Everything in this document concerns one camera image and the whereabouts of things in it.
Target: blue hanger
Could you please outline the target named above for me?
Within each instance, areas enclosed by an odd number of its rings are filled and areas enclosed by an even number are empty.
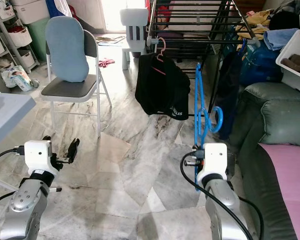
[[[200,86],[200,107],[198,107],[198,84]],[[217,112],[218,114],[218,120],[215,127],[211,124],[211,119],[209,118],[208,111],[205,108],[205,95],[204,95],[204,84],[202,81],[202,75],[201,75],[201,64],[198,63],[195,68],[195,86],[194,86],[194,145],[198,146],[198,138],[200,140],[200,147],[203,149],[204,143],[205,143],[205,137],[208,134],[208,131],[212,133],[216,133],[220,130],[223,120],[224,120],[224,114],[222,112],[222,109],[218,106],[215,106],[213,111]],[[204,127],[203,127],[203,133],[202,132],[202,114],[204,117]],[[196,166],[194,168],[194,177],[195,177],[195,183],[198,184],[197,181],[197,175],[198,175],[198,167]]]

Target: blue cushion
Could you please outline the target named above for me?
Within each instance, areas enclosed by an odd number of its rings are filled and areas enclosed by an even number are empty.
[[[51,18],[45,29],[50,60],[55,75],[64,81],[82,82],[89,73],[84,49],[84,30],[68,16]]]

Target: clothes hanger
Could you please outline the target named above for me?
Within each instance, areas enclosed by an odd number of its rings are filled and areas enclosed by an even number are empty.
[[[163,42],[163,49],[161,49],[161,53],[159,53],[157,56],[156,56],[156,59],[160,62],[164,62],[162,59],[159,58],[159,56],[164,56],[164,51],[166,50],[166,41],[162,38],[162,37],[159,37],[159,40],[161,40]],[[154,70],[156,70],[158,73],[161,73],[163,75],[166,75],[163,71],[160,71],[159,69],[155,68],[152,66],[152,68]]]
[[[159,37],[159,40],[161,40],[163,42],[163,49],[161,49],[161,53],[159,53],[156,56],[156,59],[158,59],[160,62],[164,62],[162,59],[159,58],[159,56],[164,56],[164,51],[166,50],[166,41],[163,37]]]

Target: pink cloth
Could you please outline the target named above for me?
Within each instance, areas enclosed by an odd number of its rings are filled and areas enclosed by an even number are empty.
[[[99,60],[99,67],[103,67],[106,68],[109,64],[114,64],[115,60],[113,59],[103,59],[103,60]]]
[[[272,160],[286,209],[300,240],[300,146],[260,145]]]

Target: folded towel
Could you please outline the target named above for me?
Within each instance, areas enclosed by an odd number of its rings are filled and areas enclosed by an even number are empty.
[[[272,51],[282,49],[297,30],[298,28],[266,31],[263,35],[264,43]]]

